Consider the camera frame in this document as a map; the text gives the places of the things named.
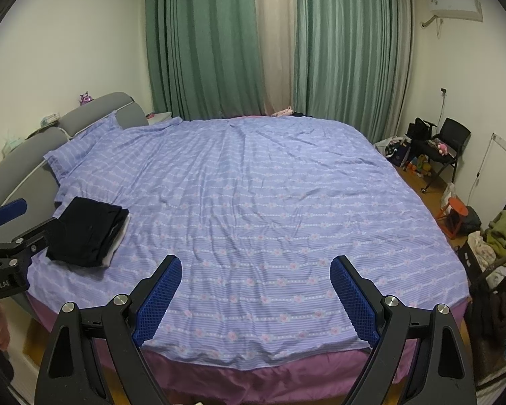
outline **bed frame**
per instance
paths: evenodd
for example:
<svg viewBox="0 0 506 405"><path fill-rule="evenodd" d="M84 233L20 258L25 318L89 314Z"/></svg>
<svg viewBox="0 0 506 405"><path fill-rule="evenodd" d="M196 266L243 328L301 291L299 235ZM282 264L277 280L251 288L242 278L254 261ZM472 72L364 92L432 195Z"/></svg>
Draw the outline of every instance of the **bed frame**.
<svg viewBox="0 0 506 405"><path fill-rule="evenodd" d="M57 208L54 197L58 182L43 156L115 110L124 129L148 124L142 108L126 93L107 94L67 113L58 126L25 140L0 162L0 206L21 197L28 204L23 216L0 227L0 242L10 242L19 233L44 222ZM25 293L12 298L37 318Z"/></svg>

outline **pink object on bed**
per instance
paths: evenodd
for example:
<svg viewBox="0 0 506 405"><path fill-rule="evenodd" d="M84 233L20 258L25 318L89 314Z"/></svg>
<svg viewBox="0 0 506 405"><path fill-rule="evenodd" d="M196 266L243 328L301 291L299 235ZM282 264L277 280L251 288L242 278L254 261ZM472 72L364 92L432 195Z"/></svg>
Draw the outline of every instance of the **pink object on bed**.
<svg viewBox="0 0 506 405"><path fill-rule="evenodd" d="M51 330L57 314L28 295L41 324ZM467 301L452 308L458 326L461 325ZM102 364L112 367L107 346L97 343ZM399 383L409 371L414 341L408 341L403 351L394 383ZM305 357L278 367L251 371L186 364L171 361L152 351L144 358L155 379L163 389L217 398L228 405L248 403L302 402L335 398L347 394L362 371L368 354L363 350L348 350Z"/></svg>

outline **stuffed toy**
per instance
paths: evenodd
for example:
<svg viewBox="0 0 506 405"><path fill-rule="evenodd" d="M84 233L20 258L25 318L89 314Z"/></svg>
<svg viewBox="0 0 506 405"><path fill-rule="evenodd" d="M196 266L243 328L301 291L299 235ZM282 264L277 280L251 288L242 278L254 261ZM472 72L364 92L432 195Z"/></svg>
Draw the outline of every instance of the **stuffed toy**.
<svg viewBox="0 0 506 405"><path fill-rule="evenodd" d="M88 102L91 102L92 100L93 98L88 94L88 91L79 96L79 103L81 104L81 106L86 105Z"/></svg>
<svg viewBox="0 0 506 405"><path fill-rule="evenodd" d="M437 145L437 149L439 150L440 155L448 155L448 146L446 146L444 143L439 143Z"/></svg>

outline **power outlet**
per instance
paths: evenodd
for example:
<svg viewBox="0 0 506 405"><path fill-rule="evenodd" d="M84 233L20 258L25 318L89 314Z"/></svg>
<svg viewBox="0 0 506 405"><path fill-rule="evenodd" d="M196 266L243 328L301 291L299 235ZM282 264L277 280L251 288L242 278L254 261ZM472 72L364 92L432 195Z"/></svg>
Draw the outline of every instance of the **power outlet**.
<svg viewBox="0 0 506 405"><path fill-rule="evenodd" d="M506 151L506 141L497 134L493 134L493 141Z"/></svg>

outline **plastic bag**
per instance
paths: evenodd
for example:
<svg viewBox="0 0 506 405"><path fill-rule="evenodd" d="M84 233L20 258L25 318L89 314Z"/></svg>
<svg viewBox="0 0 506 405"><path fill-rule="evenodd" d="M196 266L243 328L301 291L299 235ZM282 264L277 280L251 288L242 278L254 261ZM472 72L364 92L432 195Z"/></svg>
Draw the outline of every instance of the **plastic bag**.
<svg viewBox="0 0 506 405"><path fill-rule="evenodd" d="M386 147L390 143L398 143L403 141L402 137L397 137L397 135L390 137L389 139L379 141L378 143L375 143L373 146L381 153L383 157L386 157Z"/></svg>
<svg viewBox="0 0 506 405"><path fill-rule="evenodd" d="M440 199L440 206L443 208L444 206L448 206L446 210L444 210L444 214L448 216L450 214L450 211L452 210L452 207L448 205L448 199L455 198L455 184L451 182L446 187L446 190L444 190L443 197Z"/></svg>

